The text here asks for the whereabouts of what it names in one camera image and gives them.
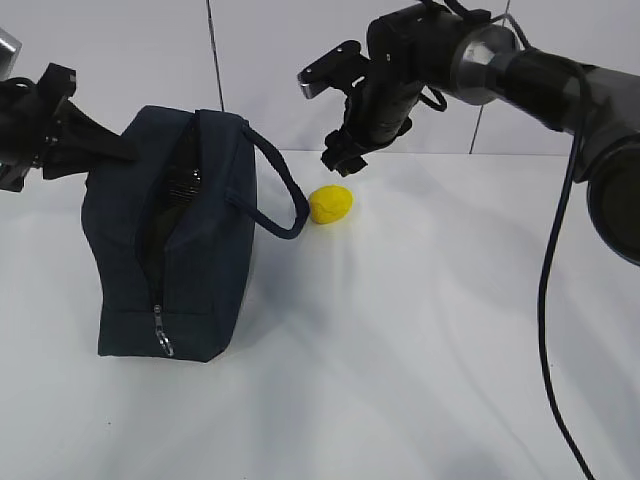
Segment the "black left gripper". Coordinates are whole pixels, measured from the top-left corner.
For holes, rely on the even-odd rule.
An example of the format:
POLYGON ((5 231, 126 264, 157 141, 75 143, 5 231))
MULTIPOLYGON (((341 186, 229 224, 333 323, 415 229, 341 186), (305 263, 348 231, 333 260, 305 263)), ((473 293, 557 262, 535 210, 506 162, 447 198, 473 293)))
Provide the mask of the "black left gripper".
POLYGON ((25 77, 1 82, 1 189, 20 192, 29 170, 42 164, 44 179, 88 173, 95 158, 134 162, 138 151, 129 140, 103 127, 70 100, 76 71, 51 63, 33 82, 25 77), (59 111, 59 146, 72 152, 48 154, 51 129, 59 111))

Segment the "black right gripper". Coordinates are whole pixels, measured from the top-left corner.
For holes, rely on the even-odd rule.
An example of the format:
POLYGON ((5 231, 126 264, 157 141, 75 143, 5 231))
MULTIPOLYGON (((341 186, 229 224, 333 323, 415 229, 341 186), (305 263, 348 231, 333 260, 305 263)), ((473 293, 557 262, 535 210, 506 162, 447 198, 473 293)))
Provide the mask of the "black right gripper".
POLYGON ((413 126, 412 84, 358 84, 345 102, 344 121, 325 138, 323 164, 342 177, 367 166, 363 154, 382 150, 413 126))

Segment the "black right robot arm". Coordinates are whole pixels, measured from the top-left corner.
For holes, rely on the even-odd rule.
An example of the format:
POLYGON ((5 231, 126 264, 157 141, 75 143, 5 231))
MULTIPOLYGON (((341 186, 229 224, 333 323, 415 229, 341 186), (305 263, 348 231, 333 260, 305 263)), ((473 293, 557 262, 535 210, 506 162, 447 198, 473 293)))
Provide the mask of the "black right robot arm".
POLYGON ((298 76, 307 98, 344 93, 342 126, 325 140, 325 166, 344 176, 368 153, 411 128, 425 104, 449 98, 482 106, 504 101, 577 145, 572 180, 587 187, 587 207, 604 243, 639 260, 639 79, 531 46, 509 15, 455 1, 422 1, 372 21, 367 40, 349 40, 298 76))

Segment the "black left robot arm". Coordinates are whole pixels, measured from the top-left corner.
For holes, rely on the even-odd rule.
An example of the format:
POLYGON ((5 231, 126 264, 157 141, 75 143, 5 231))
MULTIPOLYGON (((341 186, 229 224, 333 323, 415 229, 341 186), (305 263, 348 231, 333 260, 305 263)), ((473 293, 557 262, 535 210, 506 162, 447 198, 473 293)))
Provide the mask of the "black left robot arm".
POLYGON ((1 189, 19 193, 33 168, 45 180, 88 173, 104 162, 134 162, 135 146, 74 105, 76 71, 48 65, 38 82, 1 82, 1 189))

